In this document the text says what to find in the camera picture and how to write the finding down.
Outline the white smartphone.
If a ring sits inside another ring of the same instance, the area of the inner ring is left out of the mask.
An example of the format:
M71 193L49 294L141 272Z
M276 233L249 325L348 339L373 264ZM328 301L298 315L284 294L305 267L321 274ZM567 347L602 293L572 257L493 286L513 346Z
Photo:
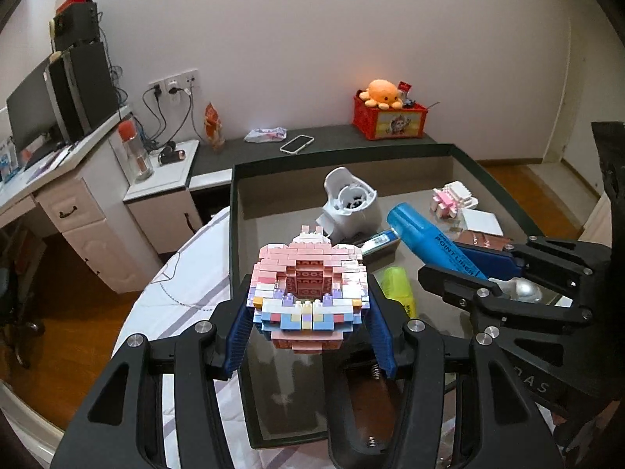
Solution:
M314 143L314 137L299 134L295 138L283 144L279 151L286 155L298 155L303 149Z

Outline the red cartoon storage box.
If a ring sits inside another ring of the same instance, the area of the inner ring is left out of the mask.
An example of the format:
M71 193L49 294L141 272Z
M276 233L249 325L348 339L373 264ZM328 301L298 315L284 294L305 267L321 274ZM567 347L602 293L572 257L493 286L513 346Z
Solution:
M424 137L428 109L419 104L408 109L380 110L366 107L359 97L353 97L353 102L352 125L370 141Z

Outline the rose gold metallic cylinder tin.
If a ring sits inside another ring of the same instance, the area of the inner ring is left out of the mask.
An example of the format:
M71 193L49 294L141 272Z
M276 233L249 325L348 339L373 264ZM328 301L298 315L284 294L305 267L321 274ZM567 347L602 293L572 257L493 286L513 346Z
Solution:
M455 240L464 245L501 251L512 241L505 236L464 230Z

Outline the black computer tower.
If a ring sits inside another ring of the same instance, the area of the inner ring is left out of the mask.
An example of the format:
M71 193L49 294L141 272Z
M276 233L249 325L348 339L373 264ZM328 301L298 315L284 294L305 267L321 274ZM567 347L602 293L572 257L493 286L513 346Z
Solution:
M67 144L89 136L120 109L105 48L99 41L62 52L46 66L43 79Z

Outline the pink building block model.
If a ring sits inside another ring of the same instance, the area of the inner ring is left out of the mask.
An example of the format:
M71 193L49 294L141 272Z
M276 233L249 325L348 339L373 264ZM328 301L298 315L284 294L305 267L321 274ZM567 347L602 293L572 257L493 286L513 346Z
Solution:
M370 309L362 252L350 243L334 245L321 227L301 227L291 242L259 249L247 306L254 326L275 348L336 351Z

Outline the small pink white block toy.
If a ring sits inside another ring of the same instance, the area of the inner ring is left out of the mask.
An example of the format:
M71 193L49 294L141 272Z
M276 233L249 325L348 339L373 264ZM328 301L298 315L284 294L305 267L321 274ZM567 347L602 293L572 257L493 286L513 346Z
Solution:
M446 183L432 190L430 211L439 219L457 218L463 209L473 209L479 200L461 181Z

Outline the orange figurine toy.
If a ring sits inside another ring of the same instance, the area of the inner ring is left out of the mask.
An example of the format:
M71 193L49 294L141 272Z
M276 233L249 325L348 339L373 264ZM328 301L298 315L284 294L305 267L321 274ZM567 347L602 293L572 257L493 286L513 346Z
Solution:
M225 146L223 125L221 125L218 111L212 103L209 103L204 109L204 131L211 148L216 152L221 151Z

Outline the wall power outlet strip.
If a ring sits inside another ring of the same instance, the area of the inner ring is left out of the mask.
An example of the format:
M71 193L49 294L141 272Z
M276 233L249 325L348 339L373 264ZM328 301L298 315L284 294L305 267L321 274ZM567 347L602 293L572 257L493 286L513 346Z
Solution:
M178 74L158 79L148 84L150 89L157 88L164 97L177 97L179 90L191 92L192 88L199 81L199 71L197 69L189 69Z

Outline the orange octopus plush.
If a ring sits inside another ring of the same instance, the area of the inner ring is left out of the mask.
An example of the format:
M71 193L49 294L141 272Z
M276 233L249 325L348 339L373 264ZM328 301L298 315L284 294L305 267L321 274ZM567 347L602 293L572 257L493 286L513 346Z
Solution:
M358 97L370 108L400 110L404 107L398 88L385 79L374 79L366 90L358 94Z

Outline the black computer monitor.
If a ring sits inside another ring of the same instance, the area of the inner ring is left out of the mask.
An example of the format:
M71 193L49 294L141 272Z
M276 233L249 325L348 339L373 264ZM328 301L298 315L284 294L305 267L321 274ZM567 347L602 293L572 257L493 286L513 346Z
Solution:
M59 129L43 76L49 66L45 58L9 94L6 101L9 124L18 152L23 151L37 138L47 136L56 139Z

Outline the white desk with drawers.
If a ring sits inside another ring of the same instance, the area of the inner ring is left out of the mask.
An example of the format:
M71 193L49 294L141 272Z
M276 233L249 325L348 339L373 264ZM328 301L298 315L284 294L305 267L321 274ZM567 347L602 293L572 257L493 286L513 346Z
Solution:
M112 115L52 163L39 161L1 188L1 223L7 226L42 209L91 271L116 293L142 290L201 227L189 192L189 173L199 143L179 143L184 158L155 164L153 175L128 178L116 126L129 107Z

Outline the black speaker box stack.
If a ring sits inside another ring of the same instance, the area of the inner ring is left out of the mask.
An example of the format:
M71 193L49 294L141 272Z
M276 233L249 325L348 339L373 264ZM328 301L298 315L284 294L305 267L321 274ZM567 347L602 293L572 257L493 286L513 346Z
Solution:
M97 4L93 0L55 0L49 34L54 53L96 43L100 40Z

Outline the low black white cabinet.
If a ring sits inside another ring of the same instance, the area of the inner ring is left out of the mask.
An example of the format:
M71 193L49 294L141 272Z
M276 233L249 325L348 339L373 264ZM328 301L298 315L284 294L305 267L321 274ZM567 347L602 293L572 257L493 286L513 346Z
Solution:
M310 154L317 151L333 149L348 149L357 147L371 147L374 145L408 145L434 144L432 137L424 135L416 139L390 139L369 141L353 125L337 125L305 128L289 131L287 141L300 134L314 137L314 142L302 151ZM243 138L226 141L221 151L214 151L210 146L200 146L191 168L189 191L195 203L200 219L206 224L221 209L230 205L230 177L226 180L211 180L212 173L229 173L232 167L239 163L254 162L273 158L289 158L289 155L279 151L282 146L279 142L248 143Z

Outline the red capped water bottle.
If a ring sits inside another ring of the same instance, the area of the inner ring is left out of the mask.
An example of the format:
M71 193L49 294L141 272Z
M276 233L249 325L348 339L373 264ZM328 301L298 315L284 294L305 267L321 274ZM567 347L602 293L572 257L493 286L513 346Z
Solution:
M125 151L126 161L134 176L134 182L142 182L153 175L154 169L134 122L124 120L119 123L118 133Z

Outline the crumpled snack packet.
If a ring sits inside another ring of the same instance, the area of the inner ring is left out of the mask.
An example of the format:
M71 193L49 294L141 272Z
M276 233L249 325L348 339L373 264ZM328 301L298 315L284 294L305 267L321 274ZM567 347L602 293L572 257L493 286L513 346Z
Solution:
M283 142L287 133L288 130L284 127L254 128L245 135L244 141L255 144Z

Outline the blue highlighter marker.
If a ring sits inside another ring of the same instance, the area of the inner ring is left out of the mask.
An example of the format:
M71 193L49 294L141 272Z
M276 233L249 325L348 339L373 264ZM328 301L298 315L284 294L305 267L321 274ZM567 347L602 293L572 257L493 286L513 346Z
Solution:
M394 206L387 216L399 239L425 265L486 279L486 275L437 226L408 203Z

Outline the yellow highlighter marker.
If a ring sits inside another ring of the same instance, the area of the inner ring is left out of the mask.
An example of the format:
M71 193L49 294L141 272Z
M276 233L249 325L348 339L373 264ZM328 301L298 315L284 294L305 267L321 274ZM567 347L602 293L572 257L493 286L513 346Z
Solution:
M418 317L417 303L412 291L408 273L403 267L388 267L381 278L381 289L384 296L401 303L411 319Z

